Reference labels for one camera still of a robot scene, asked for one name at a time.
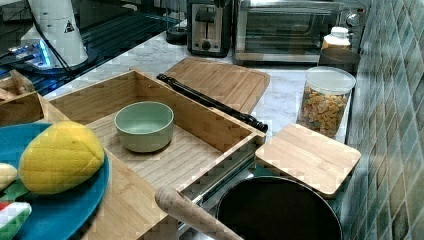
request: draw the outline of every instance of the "frying pan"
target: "frying pan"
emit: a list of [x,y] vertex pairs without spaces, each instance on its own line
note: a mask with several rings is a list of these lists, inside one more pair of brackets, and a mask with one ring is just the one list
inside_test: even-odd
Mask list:
[[331,207],[308,187],[280,177],[254,177],[229,189],[217,218],[176,190],[163,187],[158,206],[188,226],[220,240],[340,240],[340,222]]

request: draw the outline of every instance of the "mango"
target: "mango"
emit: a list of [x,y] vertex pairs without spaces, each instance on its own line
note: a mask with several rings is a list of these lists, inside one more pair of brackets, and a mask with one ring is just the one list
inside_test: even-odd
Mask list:
[[56,194],[89,179],[103,161],[97,136],[84,125],[63,121],[29,143],[21,155],[19,175],[29,191]]
[[18,170],[7,163],[0,163],[0,191],[6,189],[18,176]]

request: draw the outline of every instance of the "green bowl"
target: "green bowl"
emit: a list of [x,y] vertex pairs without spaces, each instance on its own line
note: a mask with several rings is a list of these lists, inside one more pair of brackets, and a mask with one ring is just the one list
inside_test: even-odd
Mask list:
[[154,152],[172,139],[174,112],[159,102],[138,102],[121,109],[115,116],[121,144],[134,152]]

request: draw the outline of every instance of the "wooden box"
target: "wooden box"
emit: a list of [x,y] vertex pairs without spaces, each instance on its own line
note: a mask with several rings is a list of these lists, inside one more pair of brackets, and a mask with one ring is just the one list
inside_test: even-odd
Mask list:
[[[6,122],[0,115],[0,124],[70,119],[92,129],[105,148],[112,166],[111,179],[85,239],[176,239],[176,221],[156,205],[155,189],[171,185],[194,198],[254,156],[265,141],[259,130],[206,108],[136,70],[50,101],[35,92],[19,99],[0,104],[0,114],[11,108],[22,113]],[[173,109],[174,136],[163,150],[134,153],[121,146],[113,118],[123,107],[147,100]],[[27,102],[41,110],[16,108]]]
[[[123,107],[139,101],[157,101],[173,109],[174,135],[165,149],[135,153],[120,144],[114,116]],[[240,159],[253,156],[264,143],[264,133],[216,109],[206,108],[136,70],[52,99],[50,103],[71,120],[92,129],[106,149],[155,188],[171,185],[183,191],[193,184],[197,184],[197,189],[207,187]],[[213,168],[220,171],[211,172]],[[200,180],[205,175],[208,180]]]
[[16,70],[0,79],[0,127],[37,121],[43,117],[32,83]]

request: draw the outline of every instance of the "blue plate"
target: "blue plate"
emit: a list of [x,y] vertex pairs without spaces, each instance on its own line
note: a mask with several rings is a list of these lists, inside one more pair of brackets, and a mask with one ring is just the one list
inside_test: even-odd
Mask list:
[[[31,123],[0,128],[0,162],[18,169],[26,146],[51,124]],[[63,193],[38,195],[29,193],[23,201],[31,204],[32,213],[16,234],[16,239],[68,239],[95,212],[105,193],[109,178],[109,161],[84,183]]]

